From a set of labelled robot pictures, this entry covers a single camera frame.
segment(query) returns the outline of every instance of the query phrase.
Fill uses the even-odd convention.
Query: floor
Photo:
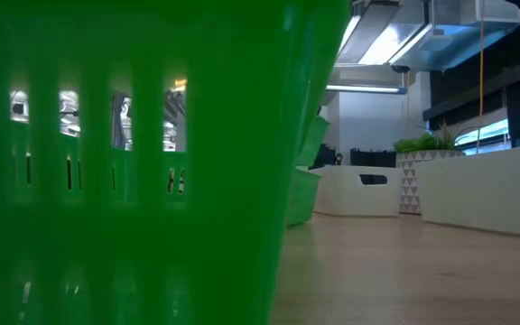
[[[520,237],[417,217],[286,233],[272,325],[520,325]]]

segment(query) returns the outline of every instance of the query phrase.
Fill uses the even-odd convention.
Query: green plastic basket
[[[268,322],[308,85],[326,82],[348,3],[249,6],[0,1],[0,325]],[[175,162],[163,90],[183,77]],[[29,96],[25,138],[12,89]],[[75,144],[60,89],[79,93]],[[132,153],[110,148],[114,89],[134,101]],[[168,192],[170,168],[185,193]]]
[[[326,129],[329,123],[320,116],[315,116],[312,120],[311,126],[308,129],[304,146],[298,158],[296,158],[297,166],[312,166],[320,150],[320,145],[324,141]]]
[[[286,209],[286,225],[296,226],[312,218],[320,175],[295,170]]]

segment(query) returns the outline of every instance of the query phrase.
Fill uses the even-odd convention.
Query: white planter box
[[[397,168],[325,166],[311,172],[320,179],[314,212],[334,216],[398,215],[400,173]],[[382,175],[386,185],[364,185],[360,175]]]
[[[396,156],[396,167],[402,171],[400,213],[420,215],[421,195],[418,191],[415,165],[422,162],[430,162],[445,158],[459,157],[465,153],[450,150],[425,150],[411,153],[399,153]]]
[[[425,221],[520,235],[520,148],[421,162]]]

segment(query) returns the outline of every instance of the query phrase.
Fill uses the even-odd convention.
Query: window
[[[504,119],[493,123],[492,125],[483,126],[480,129],[480,140],[488,139],[493,136],[507,135],[509,133],[509,121]],[[476,143],[478,136],[478,130],[471,131],[465,135],[461,135],[457,138],[457,145]]]
[[[457,138],[457,148],[466,155],[477,154],[477,138],[478,130],[461,135]],[[507,119],[481,127],[478,153],[493,153],[511,147]]]

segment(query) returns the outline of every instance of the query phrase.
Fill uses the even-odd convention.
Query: white wall
[[[404,97],[401,138],[415,138],[426,132],[423,111],[431,108],[431,75],[429,72],[418,72],[414,79],[408,89],[408,98]]]
[[[350,164],[350,149],[388,150],[402,132],[403,95],[340,93],[340,152]]]
[[[176,151],[186,152],[186,117],[182,114],[176,119]]]
[[[340,148],[340,95],[337,94],[326,106],[324,117],[330,124],[324,143],[331,148]]]
[[[322,110],[321,115],[330,123],[324,143],[344,155],[344,164],[350,164],[352,148],[393,149],[396,141],[426,132],[423,111],[430,106],[428,72],[415,75],[408,95],[338,93]]]

